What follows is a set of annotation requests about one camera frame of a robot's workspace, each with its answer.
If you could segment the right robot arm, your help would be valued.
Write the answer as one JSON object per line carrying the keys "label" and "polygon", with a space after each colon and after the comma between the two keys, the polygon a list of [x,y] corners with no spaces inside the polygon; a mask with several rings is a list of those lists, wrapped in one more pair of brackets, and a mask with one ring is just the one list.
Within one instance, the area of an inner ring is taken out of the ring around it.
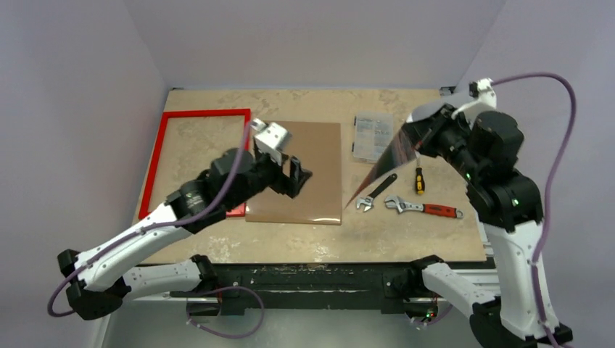
{"label": "right robot arm", "polygon": [[517,122],[492,107],[441,103],[413,110],[403,130],[417,152],[443,158],[466,181],[492,247],[500,292],[480,289],[434,257],[409,272],[408,288],[444,297],[468,318],[483,347],[568,347],[572,330],[557,318],[545,285],[541,193],[515,167],[524,141]]}

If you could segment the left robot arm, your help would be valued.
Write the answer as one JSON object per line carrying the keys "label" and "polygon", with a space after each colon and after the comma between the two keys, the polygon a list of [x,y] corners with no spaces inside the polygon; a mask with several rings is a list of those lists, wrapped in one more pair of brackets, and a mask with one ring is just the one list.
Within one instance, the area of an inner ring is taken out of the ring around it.
{"label": "left robot arm", "polygon": [[295,198],[312,172],[296,157],[252,156],[229,149],[196,179],[167,196],[145,218],[108,242],[86,252],[66,249],[57,259],[70,310],[84,320],[102,318],[125,301],[164,292],[206,297],[218,286],[204,255],[158,266],[142,262],[165,247],[226,219],[228,211],[266,189]]}

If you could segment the black yellow screwdriver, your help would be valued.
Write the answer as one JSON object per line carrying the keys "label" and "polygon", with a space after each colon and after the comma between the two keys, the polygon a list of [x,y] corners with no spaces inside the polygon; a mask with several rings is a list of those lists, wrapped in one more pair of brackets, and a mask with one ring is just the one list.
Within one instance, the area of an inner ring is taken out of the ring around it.
{"label": "black yellow screwdriver", "polygon": [[424,173],[423,173],[423,168],[421,165],[421,160],[419,158],[416,159],[415,177],[416,177],[415,192],[418,195],[422,195],[425,192],[426,184],[424,180]]}

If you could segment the red picture frame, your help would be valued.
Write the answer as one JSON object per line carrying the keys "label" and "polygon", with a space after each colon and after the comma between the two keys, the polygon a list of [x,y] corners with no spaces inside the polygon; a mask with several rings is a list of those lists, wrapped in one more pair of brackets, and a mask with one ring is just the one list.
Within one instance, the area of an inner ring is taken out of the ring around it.
{"label": "red picture frame", "polygon": [[246,108],[163,112],[133,221],[237,147],[251,118]]}

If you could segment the red sunset photo print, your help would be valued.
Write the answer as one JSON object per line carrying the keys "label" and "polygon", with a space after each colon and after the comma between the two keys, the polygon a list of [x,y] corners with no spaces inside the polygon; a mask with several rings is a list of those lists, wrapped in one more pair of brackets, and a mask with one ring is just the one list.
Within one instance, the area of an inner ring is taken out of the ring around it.
{"label": "red sunset photo print", "polygon": [[435,101],[416,107],[406,117],[399,131],[393,136],[381,156],[371,167],[361,184],[356,188],[345,207],[355,202],[359,194],[374,181],[377,181],[383,175],[392,171],[394,172],[399,167],[416,159],[415,144],[432,126],[434,121],[430,120],[430,117],[437,114],[445,104],[449,104],[457,109],[475,100],[476,99],[470,96],[468,92],[464,92],[444,96]]}

